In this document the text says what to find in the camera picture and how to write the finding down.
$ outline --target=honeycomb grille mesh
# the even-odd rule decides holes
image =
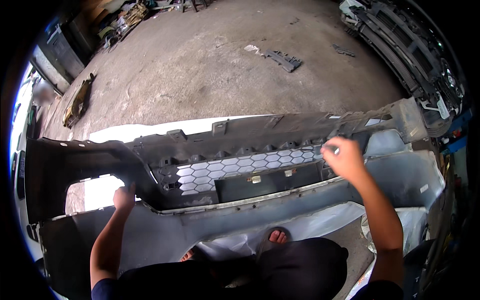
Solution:
[[[178,182],[181,183],[182,195],[215,191],[214,181],[219,178],[301,164],[322,157],[322,154],[315,154],[314,146],[307,146],[200,162],[178,166]]]

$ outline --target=concrete floor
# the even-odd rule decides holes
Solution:
[[[330,0],[218,0],[198,13],[163,12],[140,23],[110,53],[93,57],[60,101],[44,112],[42,135],[85,140],[116,125],[154,125],[220,116],[378,109],[404,96],[397,79],[372,49],[343,31]],[[355,57],[337,54],[332,44]],[[264,52],[302,59],[287,73]],[[89,73],[90,107],[69,130],[63,112]],[[82,187],[71,189],[69,210],[82,211]],[[360,221],[330,234],[346,247],[349,274],[336,299],[344,299],[372,261]]]

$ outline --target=bare foot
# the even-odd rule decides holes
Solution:
[[[268,240],[274,243],[285,244],[287,242],[287,237],[285,236],[285,232],[275,230],[272,232]]]
[[[193,256],[193,251],[190,249],[188,252],[180,259],[181,262],[189,260]]]

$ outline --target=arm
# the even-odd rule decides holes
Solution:
[[[90,285],[105,278],[117,279],[120,265],[121,241],[125,222],[135,206],[135,184],[120,187],[113,196],[115,212],[98,235],[90,254]]]
[[[337,175],[357,189],[363,199],[372,240],[377,249],[377,261],[370,281],[389,280],[401,286],[403,229],[395,209],[365,168],[357,142],[334,137],[325,145],[338,147],[340,151],[337,155],[328,147],[322,147],[324,159]]]

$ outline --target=hand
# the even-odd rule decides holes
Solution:
[[[131,184],[130,188],[119,187],[113,195],[113,204],[117,210],[131,211],[135,206],[135,182]]]
[[[336,146],[339,149],[338,154],[334,154],[332,149],[325,146]],[[332,167],[335,174],[342,176],[346,180],[355,181],[368,174],[363,164],[363,156],[360,152],[359,144],[356,141],[343,137],[333,137],[328,140],[320,149],[324,155],[325,161]]]

